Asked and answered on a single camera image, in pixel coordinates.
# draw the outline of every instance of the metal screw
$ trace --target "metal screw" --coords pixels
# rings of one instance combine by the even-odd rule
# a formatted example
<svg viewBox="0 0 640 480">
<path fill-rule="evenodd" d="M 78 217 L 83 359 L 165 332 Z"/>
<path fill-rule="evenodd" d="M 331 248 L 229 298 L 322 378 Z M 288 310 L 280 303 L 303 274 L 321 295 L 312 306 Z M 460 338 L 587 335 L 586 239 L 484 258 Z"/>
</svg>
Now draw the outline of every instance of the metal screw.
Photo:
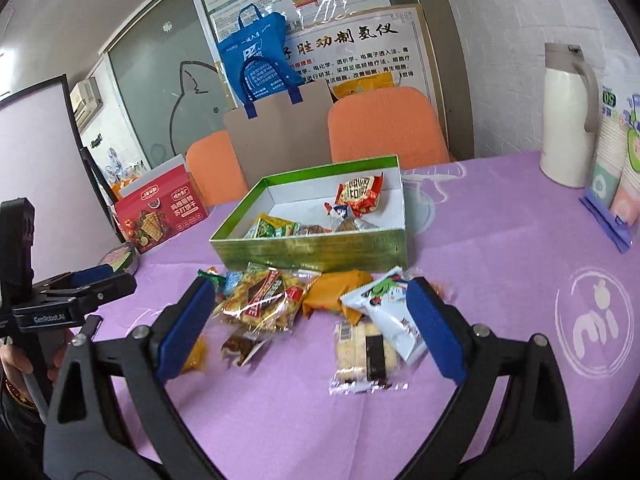
<svg viewBox="0 0 640 480">
<path fill-rule="evenodd" d="M 533 336 L 533 342 L 538 345 L 538 346 L 542 346 L 545 347 L 546 345 L 549 344 L 548 339 L 543 336 L 542 334 L 536 334 L 535 336 Z"/>
<path fill-rule="evenodd" d="M 82 333 L 75 335 L 71 340 L 73 346 L 82 346 L 84 343 L 86 343 L 86 336 Z"/>
<path fill-rule="evenodd" d="M 149 335 L 149 327 L 147 325 L 137 326 L 131 334 L 133 335 L 133 339 L 144 339 Z"/>
<path fill-rule="evenodd" d="M 482 323 L 476 323 L 473 328 L 474 334 L 476 334 L 478 337 L 487 337 L 491 333 L 489 327 L 487 325 L 483 325 Z"/>
</svg>

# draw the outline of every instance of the purple tablecloth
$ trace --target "purple tablecloth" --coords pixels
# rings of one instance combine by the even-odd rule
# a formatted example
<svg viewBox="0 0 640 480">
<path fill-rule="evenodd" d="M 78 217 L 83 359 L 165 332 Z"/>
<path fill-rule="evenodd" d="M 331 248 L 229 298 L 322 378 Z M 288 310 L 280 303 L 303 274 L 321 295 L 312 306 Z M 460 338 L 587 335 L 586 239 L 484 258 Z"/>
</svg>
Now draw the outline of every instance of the purple tablecloth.
<svg viewBox="0 0 640 480">
<path fill-rule="evenodd" d="M 633 304 L 640 304 L 640 251 L 620 254 L 580 192 L 553 183 L 539 154 L 447 164 L 405 175 L 411 263 L 452 284 L 470 323 L 498 336 L 548 335 L 568 392 L 579 465 L 626 401 L 640 370 Z M 100 310 L 98 339 L 151 324 L 178 300 L 200 268 L 220 266 L 209 237 L 235 204 L 142 258 L 133 296 Z M 329 396 L 333 328 L 324 312 L 298 319 L 250 369 L 227 369 L 228 326 L 206 327 L 205 372 L 167 384 L 187 426 L 229 480 L 394 478 L 431 431 L 454 385 L 427 356 L 398 392 Z M 499 383 L 496 394 L 504 390 Z M 154 452 L 124 382 L 118 396 L 136 445 Z M 468 456 L 481 451 L 500 399 L 490 403 Z"/>
</svg>

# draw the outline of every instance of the brick pattern wall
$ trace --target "brick pattern wall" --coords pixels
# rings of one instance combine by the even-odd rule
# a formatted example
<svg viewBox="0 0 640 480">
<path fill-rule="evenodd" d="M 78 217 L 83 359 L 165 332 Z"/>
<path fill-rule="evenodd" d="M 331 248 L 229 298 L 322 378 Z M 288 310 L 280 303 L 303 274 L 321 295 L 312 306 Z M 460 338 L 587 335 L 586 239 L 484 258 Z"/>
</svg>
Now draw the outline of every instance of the brick pattern wall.
<svg viewBox="0 0 640 480">
<path fill-rule="evenodd" d="M 542 146 L 545 41 L 579 44 L 599 80 L 607 49 L 638 57 L 607 0 L 449 3 L 465 54 L 476 156 Z"/>
</svg>

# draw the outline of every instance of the chair backrest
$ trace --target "chair backrest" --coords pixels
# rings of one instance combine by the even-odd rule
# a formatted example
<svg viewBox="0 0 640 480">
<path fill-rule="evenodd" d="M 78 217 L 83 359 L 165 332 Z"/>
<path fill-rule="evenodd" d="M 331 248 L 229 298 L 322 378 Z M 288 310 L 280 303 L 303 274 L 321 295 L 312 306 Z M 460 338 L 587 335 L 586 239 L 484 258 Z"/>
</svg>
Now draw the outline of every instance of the chair backrest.
<svg viewBox="0 0 640 480">
<path fill-rule="evenodd" d="M 328 122 L 334 162 L 395 154 L 403 170 L 450 162 L 438 117 L 415 88 L 344 97 L 329 111 Z"/>
<path fill-rule="evenodd" d="M 240 200 L 248 192 L 226 130 L 197 140 L 187 150 L 187 166 L 208 206 Z"/>
</svg>

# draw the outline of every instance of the black sleeve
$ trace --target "black sleeve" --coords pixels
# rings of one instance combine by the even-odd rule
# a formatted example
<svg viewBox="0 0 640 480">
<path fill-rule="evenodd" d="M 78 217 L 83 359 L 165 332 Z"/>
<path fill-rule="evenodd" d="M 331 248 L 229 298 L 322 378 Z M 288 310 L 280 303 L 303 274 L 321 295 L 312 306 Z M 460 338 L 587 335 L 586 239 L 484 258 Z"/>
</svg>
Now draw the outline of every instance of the black sleeve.
<svg viewBox="0 0 640 480">
<path fill-rule="evenodd" d="M 4 374 L 1 374 L 0 398 L 2 423 L 24 447 L 38 468 L 42 469 L 44 424 L 40 420 L 40 415 L 37 410 L 23 407 L 9 394 L 4 385 Z"/>
</svg>

